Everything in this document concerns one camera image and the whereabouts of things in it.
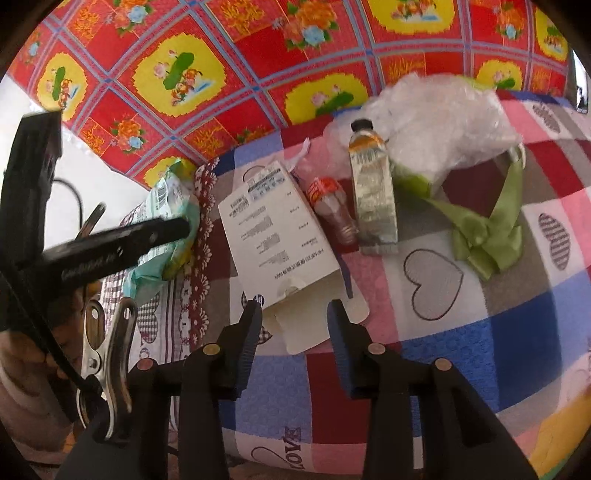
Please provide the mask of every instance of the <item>wire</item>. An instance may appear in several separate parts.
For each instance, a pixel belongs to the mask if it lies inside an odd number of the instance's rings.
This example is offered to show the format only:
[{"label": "wire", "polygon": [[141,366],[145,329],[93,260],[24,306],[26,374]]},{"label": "wire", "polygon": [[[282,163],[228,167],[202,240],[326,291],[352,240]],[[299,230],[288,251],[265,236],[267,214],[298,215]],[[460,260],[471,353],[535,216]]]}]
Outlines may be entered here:
[{"label": "wire", "polygon": [[71,182],[69,182],[68,180],[55,178],[53,179],[53,183],[59,183],[63,185],[74,194],[74,197],[76,197],[76,201],[78,202],[78,230],[81,230],[82,225],[84,224],[84,213],[82,207],[82,197],[80,196],[80,192],[78,192],[78,190],[76,190],[76,187],[74,187],[74,185],[72,185]]},{"label": "wire", "polygon": [[51,354],[57,366],[70,378],[74,385],[83,393],[93,393],[94,389],[80,376],[67,359],[57,343],[39,305],[25,286],[20,273],[8,259],[4,249],[0,247],[0,274],[4,277],[8,288],[37,333],[38,340],[45,350]]}]

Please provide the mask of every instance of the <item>blue flower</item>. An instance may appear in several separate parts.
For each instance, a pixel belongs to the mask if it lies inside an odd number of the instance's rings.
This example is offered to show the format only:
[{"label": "blue flower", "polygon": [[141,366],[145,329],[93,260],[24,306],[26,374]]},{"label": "blue flower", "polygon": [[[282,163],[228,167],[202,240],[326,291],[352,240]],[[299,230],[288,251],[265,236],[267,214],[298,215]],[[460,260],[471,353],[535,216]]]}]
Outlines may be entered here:
[{"label": "blue flower", "polygon": [[142,23],[144,18],[146,18],[146,15],[148,15],[148,12],[146,11],[145,7],[136,5],[129,11],[127,18],[129,18],[130,22]]},{"label": "blue flower", "polygon": [[29,47],[29,55],[31,57],[34,57],[35,55],[37,55],[38,50],[39,50],[39,42],[36,41],[35,43],[32,43],[31,46]]},{"label": "blue flower", "polygon": [[511,40],[515,40],[517,38],[517,30],[515,29],[515,27],[511,24],[507,25],[505,27],[505,34],[507,35],[507,37],[509,37]]},{"label": "blue flower", "polygon": [[304,40],[306,40],[308,45],[312,45],[313,47],[317,47],[326,41],[324,38],[324,30],[316,25],[311,25],[308,28],[305,28],[301,31],[301,34],[304,36]]},{"label": "blue flower", "polygon": [[136,150],[139,148],[142,148],[142,145],[144,144],[140,137],[130,137],[129,140],[127,141],[127,143],[129,144],[130,147],[133,147]]}]

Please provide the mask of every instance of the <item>green package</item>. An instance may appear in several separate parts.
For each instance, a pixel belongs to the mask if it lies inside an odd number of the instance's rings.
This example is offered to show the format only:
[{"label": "green package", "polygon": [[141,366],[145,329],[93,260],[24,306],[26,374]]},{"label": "green package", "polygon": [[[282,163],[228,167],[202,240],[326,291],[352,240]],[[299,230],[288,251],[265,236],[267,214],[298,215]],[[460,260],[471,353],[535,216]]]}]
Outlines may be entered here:
[{"label": "green package", "polygon": [[153,248],[139,259],[137,267],[127,272],[123,294],[133,298],[138,306],[149,302],[191,257],[200,215],[199,200],[193,194],[193,173],[194,168],[177,160],[134,213],[132,223],[182,216],[190,224],[187,238]]}]

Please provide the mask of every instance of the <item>checkered blanket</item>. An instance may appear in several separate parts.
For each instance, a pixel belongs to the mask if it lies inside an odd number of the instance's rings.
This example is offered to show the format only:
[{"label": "checkered blanket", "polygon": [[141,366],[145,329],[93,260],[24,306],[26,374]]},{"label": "checkered blanket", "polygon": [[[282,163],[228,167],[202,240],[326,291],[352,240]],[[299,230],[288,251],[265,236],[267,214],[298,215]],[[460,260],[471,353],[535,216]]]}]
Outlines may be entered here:
[{"label": "checkered blanket", "polygon": [[[369,304],[364,325],[374,341],[421,362],[449,358],[539,476],[551,478],[591,425],[591,120],[552,98],[499,95],[527,145],[519,219],[525,251],[517,265],[481,282],[453,259],[449,222],[410,197],[398,199],[397,256],[339,253]],[[159,362],[183,358],[215,341],[239,317],[245,296],[217,206],[256,170],[290,158],[306,137],[315,138],[310,156],[326,159],[319,136],[328,121],[276,132],[198,170],[202,217],[194,255],[158,299],[142,308],[140,356]],[[495,160],[452,171],[439,199],[488,216],[507,168]],[[350,185],[344,186],[350,193]],[[105,283],[108,314],[120,283],[120,275]],[[263,331],[259,343],[248,389],[235,404],[220,404],[228,453],[283,468],[359,473],[369,403],[345,397],[329,343],[295,356],[280,336]],[[175,404],[173,427],[177,415]],[[417,406],[414,435],[420,467]],[[286,455],[285,439],[298,445],[296,455]]]}]

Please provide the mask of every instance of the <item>striped heart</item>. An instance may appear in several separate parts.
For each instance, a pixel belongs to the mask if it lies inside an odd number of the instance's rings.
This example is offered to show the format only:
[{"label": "striped heart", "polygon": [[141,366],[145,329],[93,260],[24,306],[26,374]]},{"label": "striped heart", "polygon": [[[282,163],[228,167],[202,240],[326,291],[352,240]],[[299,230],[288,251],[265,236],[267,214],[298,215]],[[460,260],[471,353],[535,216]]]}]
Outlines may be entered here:
[{"label": "striped heart", "polygon": [[569,264],[570,235],[556,218],[542,213],[538,217],[542,233],[550,242],[550,258],[556,268],[563,271]]}]

